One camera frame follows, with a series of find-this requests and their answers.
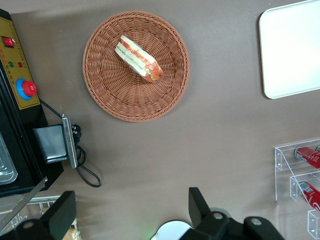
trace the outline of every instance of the yellow panel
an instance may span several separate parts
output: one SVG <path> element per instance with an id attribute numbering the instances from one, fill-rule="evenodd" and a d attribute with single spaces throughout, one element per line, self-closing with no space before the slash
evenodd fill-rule
<path id="1" fill-rule="evenodd" d="M 6 47 L 2 37 L 13 39 L 15 41 L 13 48 Z M 32 78 L 24 53 L 22 52 L 16 30 L 10 20 L 2 17 L 0 17 L 0 60 L 11 85 L 19 109 L 22 110 L 39 105 L 40 101 L 38 95 L 32 96 L 30 100 L 24 100 L 17 92 L 16 82 L 18 79 L 32 81 Z"/>

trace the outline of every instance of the white tray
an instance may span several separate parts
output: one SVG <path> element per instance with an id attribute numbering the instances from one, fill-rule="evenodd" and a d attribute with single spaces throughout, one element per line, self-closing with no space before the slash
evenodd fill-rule
<path id="1" fill-rule="evenodd" d="M 277 99 L 320 89 L 320 0 L 271 8 L 259 28 L 265 95 Z"/>

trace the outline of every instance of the metal bracket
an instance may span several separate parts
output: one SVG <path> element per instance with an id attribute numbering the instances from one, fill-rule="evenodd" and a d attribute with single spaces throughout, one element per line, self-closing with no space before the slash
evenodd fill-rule
<path id="1" fill-rule="evenodd" d="M 63 137 L 66 146 L 66 151 L 69 156 L 69 161 L 72 169 L 75 169 L 78 165 L 76 147 L 74 137 L 72 135 L 71 121 L 69 118 L 62 116 L 63 125 Z"/>

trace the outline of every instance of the machine control panel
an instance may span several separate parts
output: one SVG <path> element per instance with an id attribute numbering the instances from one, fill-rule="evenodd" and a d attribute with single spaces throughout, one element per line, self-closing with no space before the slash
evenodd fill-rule
<path id="1" fill-rule="evenodd" d="M 0 17 L 0 60 L 20 110 L 39 105 L 34 84 L 12 21 Z"/>

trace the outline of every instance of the red bottle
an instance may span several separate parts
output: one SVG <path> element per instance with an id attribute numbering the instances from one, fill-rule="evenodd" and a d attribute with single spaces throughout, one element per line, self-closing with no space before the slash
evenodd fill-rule
<path id="1" fill-rule="evenodd" d="M 299 185 L 303 191 L 301 197 L 314 209 L 320 212 L 320 191 L 318 191 L 314 186 L 312 186 L 307 181 L 300 181 Z"/>
<path id="2" fill-rule="evenodd" d="M 313 150 L 307 146 L 298 146 L 294 150 L 294 156 L 301 161 L 307 162 L 316 169 L 320 169 L 320 151 Z"/>

